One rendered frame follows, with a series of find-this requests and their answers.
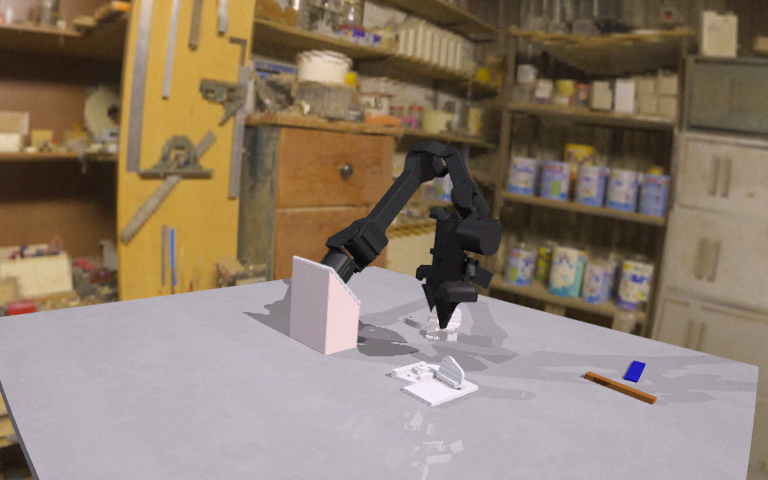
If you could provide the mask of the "blue rectangular block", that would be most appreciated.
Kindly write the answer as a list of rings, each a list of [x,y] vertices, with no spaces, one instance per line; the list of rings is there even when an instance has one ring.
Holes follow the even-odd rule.
[[[634,383],[638,382],[644,367],[645,367],[645,363],[641,363],[639,361],[638,362],[633,361],[630,366],[630,369],[624,376],[624,379],[628,381],[632,381]]]

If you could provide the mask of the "orange long thin bar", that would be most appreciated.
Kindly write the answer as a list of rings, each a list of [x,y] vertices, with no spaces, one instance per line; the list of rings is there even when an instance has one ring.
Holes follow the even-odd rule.
[[[657,398],[657,396],[655,397],[648,393],[646,394],[645,392],[634,389],[630,386],[628,387],[616,381],[612,381],[609,378],[607,379],[603,376],[601,377],[600,375],[594,374],[591,371],[585,374],[585,379],[586,380],[588,379],[592,382],[594,381],[597,384],[601,384],[602,386],[606,386],[607,388],[611,388],[613,390],[616,390],[628,396],[634,397],[636,399],[644,401],[645,403],[647,402],[649,404],[654,404]]]

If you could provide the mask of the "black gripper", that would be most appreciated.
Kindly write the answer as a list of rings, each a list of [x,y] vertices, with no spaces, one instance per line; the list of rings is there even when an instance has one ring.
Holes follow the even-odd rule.
[[[448,248],[434,244],[430,248],[433,255],[432,265],[421,265],[416,270],[416,278],[422,284],[429,303],[430,313],[435,306],[441,329],[446,329],[458,304],[476,303],[477,289],[463,281],[462,263],[467,254],[462,248]]]

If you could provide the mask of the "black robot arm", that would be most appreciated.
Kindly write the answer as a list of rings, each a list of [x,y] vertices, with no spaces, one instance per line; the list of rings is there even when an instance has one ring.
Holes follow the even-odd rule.
[[[389,241],[385,236],[386,229],[418,187],[448,173],[453,184],[451,202],[460,215],[440,206],[429,215],[437,219],[434,244],[462,248],[484,256],[496,254],[503,226],[499,219],[487,218],[490,207],[472,181],[464,158],[457,147],[429,140],[414,144],[405,158],[403,173],[367,217],[353,221],[327,239],[325,246],[330,250],[320,264],[333,268],[346,285],[353,273],[360,273],[380,255]],[[463,260],[461,274],[463,281],[472,281],[485,289],[494,275],[481,268],[478,260],[469,257],[467,261]]]

